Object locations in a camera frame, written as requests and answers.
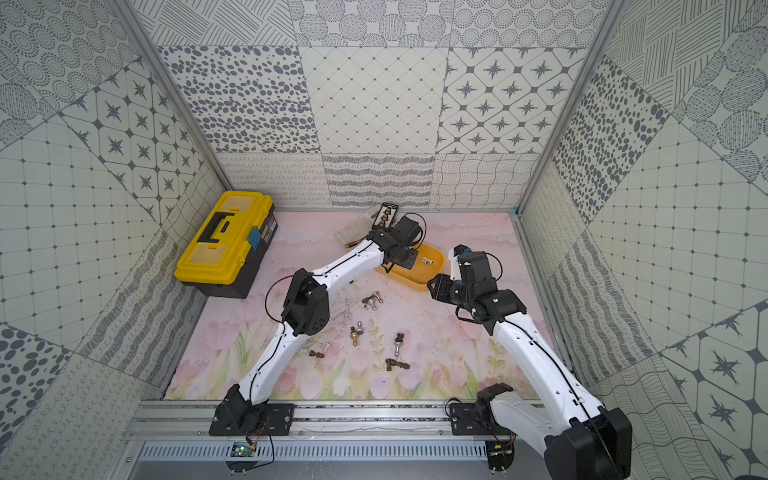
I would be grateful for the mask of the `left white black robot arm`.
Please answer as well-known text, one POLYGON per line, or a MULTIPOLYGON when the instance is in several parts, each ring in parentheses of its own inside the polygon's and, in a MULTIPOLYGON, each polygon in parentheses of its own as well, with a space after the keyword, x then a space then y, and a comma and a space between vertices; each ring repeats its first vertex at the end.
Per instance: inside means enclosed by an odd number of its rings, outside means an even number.
POLYGON ((381 266, 412 269, 425 237, 424 220, 403 216, 390 227, 373 228, 355 248, 330 264, 297 270, 283 301, 279 328, 256 366, 227 391, 215 410, 211 428, 244 435, 260 429, 264 423, 262 406, 298 350, 328 324, 333 296, 381 266))

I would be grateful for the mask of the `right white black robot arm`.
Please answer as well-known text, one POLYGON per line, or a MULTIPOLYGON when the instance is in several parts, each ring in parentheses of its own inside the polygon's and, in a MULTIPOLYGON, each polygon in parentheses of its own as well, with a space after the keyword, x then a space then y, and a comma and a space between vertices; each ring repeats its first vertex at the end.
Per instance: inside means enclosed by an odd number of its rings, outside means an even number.
POLYGON ((633 427, 619 408, 607 409, 544 341, 522 300, 502 289, 490 254, 455 247, 451 272, 428 283, 431 297, 465 311, 514 359, 542 403, 536 408, 497 383, 477 395, 480 417, 536 450, 553 479, 626 479, 633 427))

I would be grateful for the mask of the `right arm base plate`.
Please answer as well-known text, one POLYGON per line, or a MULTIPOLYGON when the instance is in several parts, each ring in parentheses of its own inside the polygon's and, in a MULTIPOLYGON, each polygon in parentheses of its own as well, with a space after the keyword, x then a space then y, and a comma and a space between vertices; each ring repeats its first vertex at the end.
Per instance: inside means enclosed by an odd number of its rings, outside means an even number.
POLYGON ((445 411, 454 436, 496 435, 494 427, 480 417, 475 404, 449 401, 445 411))

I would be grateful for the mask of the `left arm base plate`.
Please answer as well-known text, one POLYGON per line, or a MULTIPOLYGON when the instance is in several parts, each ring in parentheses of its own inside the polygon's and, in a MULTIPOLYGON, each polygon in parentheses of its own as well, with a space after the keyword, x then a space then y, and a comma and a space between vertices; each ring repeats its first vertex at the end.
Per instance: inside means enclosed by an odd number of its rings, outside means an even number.
POLYGON ((288 436, 293 423, 295 404, 277 403, 258 406, 232 406, 222 402, 215 410, 210 436, 255 435, 288 436))

